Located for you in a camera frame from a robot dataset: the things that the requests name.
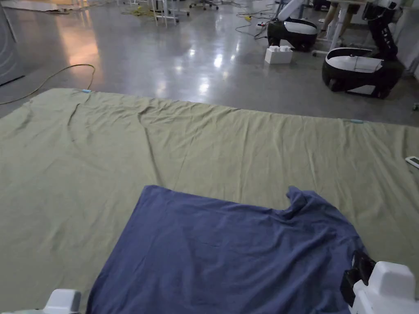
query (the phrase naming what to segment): person's leg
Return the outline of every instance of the person's leg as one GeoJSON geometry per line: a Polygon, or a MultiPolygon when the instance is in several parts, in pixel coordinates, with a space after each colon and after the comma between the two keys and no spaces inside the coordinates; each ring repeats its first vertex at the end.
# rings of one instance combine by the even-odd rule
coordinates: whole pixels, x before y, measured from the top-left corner
{"type": "Polygon", "coordinates": [[[357,14],[359,9],[359,5],[349,5],[348,12],[346,13],[345,19],[343,20],[342,29],[341,33],[339,34],[339,37],[341,37],[344,34],[348,26],[351,24],[352,16],[354,16],[354,14],[357,14]]]}
{"type": "Polygon", "coordinates": [[[352,16],[353,16],[352,13],[349,13],[349,12],[346,13],[345,19],[343,20],[343,23],[342,23],[342,29],[341,29],[341,33],[339,34],[339,37],[341,37],[344,34],[348,26],[351,24],[352,16]]]}
{"type": "Polygon", "coordinates": [[[338,4],[336,2],[332,2],[330,4],[329,11],[328,11],[326,17],[324,18],[323,26],[321,27],[322,31],[326,31],[330,22],[333,21],[333,19],[335,18],[337,8],[338,8],[338,4]]]}

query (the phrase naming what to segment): office chair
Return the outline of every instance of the office chair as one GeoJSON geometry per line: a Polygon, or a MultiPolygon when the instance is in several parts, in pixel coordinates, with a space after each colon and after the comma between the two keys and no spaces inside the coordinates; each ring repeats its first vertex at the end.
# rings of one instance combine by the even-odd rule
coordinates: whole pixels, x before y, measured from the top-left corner
{"type": "Polygon", "coordinates": [[[211,2],[210,0],[197,0],[192,2],[192,4],[189,5],[189,8],[192,8],[192,6],[196,7],[197,4],[202,3],[202,7],[204,8],[204,11],[207,9],[205,7],[206,4],[209,5],[209,7],[212,7],[213,5],[215,5],[215,8],[218,10],[218,5],[216,5],[215,3],[211,2]]]}

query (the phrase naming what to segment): green cloth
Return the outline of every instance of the green cloth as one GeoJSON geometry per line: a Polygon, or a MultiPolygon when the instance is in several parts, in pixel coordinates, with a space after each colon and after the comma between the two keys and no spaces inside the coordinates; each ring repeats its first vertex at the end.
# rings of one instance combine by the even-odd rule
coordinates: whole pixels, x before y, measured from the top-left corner
{"type": "Polygon", "coordinates": [[[314,190],[419,278],[419,129],[53,89],[0,120],[0,311],[90,288],[145,185],[284,209],[314,190]]]}

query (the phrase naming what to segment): polished floor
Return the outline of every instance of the polished floor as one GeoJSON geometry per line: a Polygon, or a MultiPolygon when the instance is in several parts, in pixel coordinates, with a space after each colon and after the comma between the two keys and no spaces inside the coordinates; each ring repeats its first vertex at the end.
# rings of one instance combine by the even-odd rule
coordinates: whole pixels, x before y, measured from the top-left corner
{"type": "MultiPolygon", "coordinates": [[[[7,9],[27,76],[0,87],[0,102],[32,91],[65,66],[90,63],[97,68],[91,89],[101,92],[419,126],[419,113],[411,111],[419,100],[415,80],[402,79],[386,100],[332,93],[321,80],[321,58],[295,53],[291,65],[267,64],[267,40],[255,41],[235,27],[247,23],[238,12],[263,10],[271,2],[239,3],[248,8],[193,8],[167,29],[149,17],[122,14],[129,7],[116,3],[68,15],[7,9]]],[[[313,14],[304,12],[312,19],[313,14]]],[[[256,33],[255,24],[240,30],[256,33]]],[[[72,68],[40,92],[86,88],[90,77],[91,68],[72,68]]],[[[0,106],[0,116],[23,102],[0,106]]]]}

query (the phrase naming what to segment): yellow cable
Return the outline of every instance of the yellow cable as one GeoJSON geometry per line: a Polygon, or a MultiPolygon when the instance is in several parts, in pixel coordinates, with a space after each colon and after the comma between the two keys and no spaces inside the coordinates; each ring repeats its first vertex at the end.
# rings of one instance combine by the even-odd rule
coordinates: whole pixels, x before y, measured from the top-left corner
{"type": "Polygon", "coordinates": [[[6,102],[3,102],[3,103],[0,103],[0,105],[5,105],[5,104],[7,104],[7,103],[13,103],[13,102],[15,102],[15,101],[18,101],[18,100],[21,100],[21,99],[24,99],[24,98],[26,98],[26,97],[28,97],[28,96],[30,96],[30,95],[32,95],[33,93],[36,93],[50,78],[52,78],[52,77],[54,77],[55,75],[57,75],[58,73],[60,73],[60,72],[62,72],[62,71],[64,71],[64,70],[67,70],[67,69],[69,69],[69,68],[71,68],[71,67],[80,67],[80,66],[87,66],[87,67],[92,67],[93,68],[93,72],[92,72],[92,79],[90,80],[90,84],[89,84],[89,86],[86,88],[86,89],[89,89],[90,88],[90,86],[92,85],[92,83],[93,83],[93,76],[94,76],[94,74],[95,74],[95,71],[96,71],[96,68],[93,66],[93,65],[91,65],[91,64],[88,64],[88,63],[82,63],[82,64],[73,64],[73,65],[70,65],[70,66],[68,66],[68,67],[65,67],[64,69],[61,69],[60,71],[58,71],[58,72],[56,72],[56,73],[54,73],[53,75],[50,75],[36,90],[34,90],[33,92],[31,92],[31,93],[29,93],[29,94],[27,94],[26,96],[23,96],[23,97],[20,97],[20,98],[17,98],[17,99],[14,99],[14,100],[11,100],[11,101],[6,101],[6,102]]]}

